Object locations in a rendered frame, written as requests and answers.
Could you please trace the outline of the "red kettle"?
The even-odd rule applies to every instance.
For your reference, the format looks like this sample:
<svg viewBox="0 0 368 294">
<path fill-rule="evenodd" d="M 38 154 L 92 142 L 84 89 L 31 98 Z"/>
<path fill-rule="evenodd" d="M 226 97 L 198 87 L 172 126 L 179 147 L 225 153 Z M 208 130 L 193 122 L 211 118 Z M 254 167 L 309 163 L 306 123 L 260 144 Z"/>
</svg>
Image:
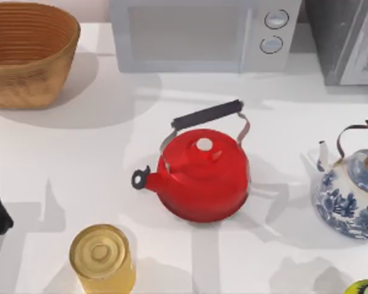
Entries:
<svg viewBox="0 0 368 294">
<path fill-rule="evenodd" d="M 246 202 L 250 188 L 249 160 L 242 147 L 250 122 L 243 106 L 236 99 L 172 120 L 173 131 L 160 146 L 157 170 L 135 170 L 132 187 L 155 192 L 169 211 L 187 221 L 210 223 L 233 215 Z M 237 138 L 198 128 L 228 115 L 245 122 Z"/>
</svg>

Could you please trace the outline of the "pale microwave oven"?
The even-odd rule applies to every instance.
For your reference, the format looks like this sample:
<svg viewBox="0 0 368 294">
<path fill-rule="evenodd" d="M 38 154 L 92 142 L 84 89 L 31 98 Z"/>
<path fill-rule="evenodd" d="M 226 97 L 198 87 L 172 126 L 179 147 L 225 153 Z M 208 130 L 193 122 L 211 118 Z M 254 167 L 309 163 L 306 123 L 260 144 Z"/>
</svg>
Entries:
<svg viewBox="0 0 368 294">
<path fill-rule="evenodd" d="M 302 0 L 110 0 L 109 14 L 121 72 L 277 72 L 290 53 Z M 268 12 L 285 10 L 280 29 Z M 260 42 L 280 37 L 272 55 Z"/>
</svg>

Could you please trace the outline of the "round microwave knob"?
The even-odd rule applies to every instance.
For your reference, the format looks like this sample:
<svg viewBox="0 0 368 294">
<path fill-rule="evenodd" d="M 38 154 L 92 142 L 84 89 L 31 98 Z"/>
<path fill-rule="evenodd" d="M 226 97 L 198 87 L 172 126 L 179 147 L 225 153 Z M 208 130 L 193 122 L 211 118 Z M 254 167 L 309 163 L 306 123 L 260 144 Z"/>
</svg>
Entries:
<svg viewBox="0 0 368 294">
<path fill-rule="evenodd" d="M 272 55 L 279 52 L 284 46 L 283 40 L 278 36 L 264 38 L 260 42 L 260 50 L 266 55 Z"/>
<path fill-rule="evenodd" d="M 268 12 L 265 16 L 265 25 L 269 29 L 280 29 L 289 21 L 289 14 L 285 10 Z"/>
</svg>

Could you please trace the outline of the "blue and white teapot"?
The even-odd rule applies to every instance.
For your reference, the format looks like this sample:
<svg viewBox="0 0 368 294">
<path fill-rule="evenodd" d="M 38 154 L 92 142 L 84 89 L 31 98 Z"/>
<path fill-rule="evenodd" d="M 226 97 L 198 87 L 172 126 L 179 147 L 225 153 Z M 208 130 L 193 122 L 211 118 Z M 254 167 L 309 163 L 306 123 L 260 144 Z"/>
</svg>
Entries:
<svg viewBox="0 0 368 294">
<path fill-rule="evenodd" d="M 319 141 L 317 170 L 322 173 L 314 193 L 315 208 L 335 231 L 353 238 L 368 239 L 368 149 L 346 155 L 336 140 L 339 158 L 328 161 L 328 146 Z"/>
</svg>

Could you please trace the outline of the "woven brown basket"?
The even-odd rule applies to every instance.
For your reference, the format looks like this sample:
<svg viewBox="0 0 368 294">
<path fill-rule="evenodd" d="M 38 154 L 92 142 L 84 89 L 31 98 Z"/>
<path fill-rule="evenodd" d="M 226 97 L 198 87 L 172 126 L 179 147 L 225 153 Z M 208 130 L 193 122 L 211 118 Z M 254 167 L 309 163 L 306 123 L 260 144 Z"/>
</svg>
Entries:
<svg viewBox="0 0 368 294">
<path fill-rule="evenodd" d="M 38 2 L 0 2 L 0 108 L 43 108 L 67 80 L 80 37 L 69 12 Z"/>
</svg>

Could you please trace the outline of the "green and yellow object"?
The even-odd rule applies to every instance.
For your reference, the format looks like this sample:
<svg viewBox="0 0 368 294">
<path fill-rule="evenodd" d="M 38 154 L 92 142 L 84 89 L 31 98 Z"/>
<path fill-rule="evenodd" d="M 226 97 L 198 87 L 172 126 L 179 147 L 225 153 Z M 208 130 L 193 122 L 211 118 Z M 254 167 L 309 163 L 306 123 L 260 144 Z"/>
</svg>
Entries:
<svg viewBox="0 0 368 294">
<path fill-rule="evenodd" d="M 344 294 L 368 294 L 368 279 L 363 279 L 351 284 Z"/>
</svg>

